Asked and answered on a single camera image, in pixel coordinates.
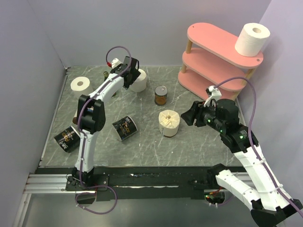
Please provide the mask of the cream paper roll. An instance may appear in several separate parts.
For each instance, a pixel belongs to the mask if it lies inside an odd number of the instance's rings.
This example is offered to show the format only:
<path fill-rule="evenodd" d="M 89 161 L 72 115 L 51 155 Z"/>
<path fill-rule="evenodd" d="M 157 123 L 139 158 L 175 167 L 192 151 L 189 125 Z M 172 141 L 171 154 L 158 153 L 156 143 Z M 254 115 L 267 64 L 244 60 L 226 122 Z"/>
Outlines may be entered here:
<path fill-rule="evenodd" d="M 171 138 L 178 132 L 180 116 L 173 110 L 164 110 L 159 113 L 159 130 L 165 137 Z"/>

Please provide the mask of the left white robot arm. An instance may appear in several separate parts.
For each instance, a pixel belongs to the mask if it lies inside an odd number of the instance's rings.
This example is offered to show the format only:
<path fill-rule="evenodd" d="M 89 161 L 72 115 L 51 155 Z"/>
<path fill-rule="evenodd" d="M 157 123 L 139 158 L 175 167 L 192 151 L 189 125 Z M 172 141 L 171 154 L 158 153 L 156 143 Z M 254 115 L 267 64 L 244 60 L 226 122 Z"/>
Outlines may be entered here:
<path fill-rule="evenodd" d="M 107 79 L 95 91 L 78 99 L 80 147 L 71 175 L 83 190 L 94 186 L 94 152 L 99 132 L 106 123 L 105 104 L 119 89 L 128 89 L 136 81 L 141 74 L 139 67 L 137 59 L 126 56 L 124 62 L 112 65 Z"/>

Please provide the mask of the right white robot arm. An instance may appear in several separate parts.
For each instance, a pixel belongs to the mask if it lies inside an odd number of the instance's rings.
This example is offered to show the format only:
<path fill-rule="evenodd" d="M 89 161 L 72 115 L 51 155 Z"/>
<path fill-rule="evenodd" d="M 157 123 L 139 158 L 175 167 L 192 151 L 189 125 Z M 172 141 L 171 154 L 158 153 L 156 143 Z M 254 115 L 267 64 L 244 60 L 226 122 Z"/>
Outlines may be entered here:
<path fill-rule="evenodd" d="M 259 227 L 276 227 L 303 208 L 274 177 L 258 140 L 240 123 L 239 109 L 234 101 L 212 100 L 209 106 L 194 101 L 181 118 L 189 126 L 209 126 L 219 132 L 223 144 L 241 162 L 254 187 L 248 186 L 223 164 L 207 170 L 207 184 L 214 189 L 223 187 L 242 201 Z"/>

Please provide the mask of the white paper towel roll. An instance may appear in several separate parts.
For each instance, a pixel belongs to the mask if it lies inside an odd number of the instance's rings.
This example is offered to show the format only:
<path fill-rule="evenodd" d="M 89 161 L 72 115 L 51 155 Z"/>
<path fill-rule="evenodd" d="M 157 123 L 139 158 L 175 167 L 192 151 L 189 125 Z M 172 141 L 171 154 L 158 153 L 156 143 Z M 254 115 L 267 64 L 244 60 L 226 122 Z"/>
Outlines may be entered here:
<path fill-rule="evenodd" d="M 242 56 L 255 57 L 269 37 L 270 30 L 264 25 L 247 23 L 243 26 L 238 36 L 235 43 L 235 50 Z"/>
<path fill-rule="evenodd" d="M 133 92 L 139 93 L 146 89 L 147 83 L 147 74 L 144 70 L 139 69 L 140 72 L 139 77 L 135 80 L 135 82 L 129 87 Z"/>
<path fill-rule="evenodd" d="M 76 77 L 71 82 L 71 89 L 76 99 L 78 99 L 81 95 L 87 96 L 94 91 L 90 80 L 87 77 Z"/>

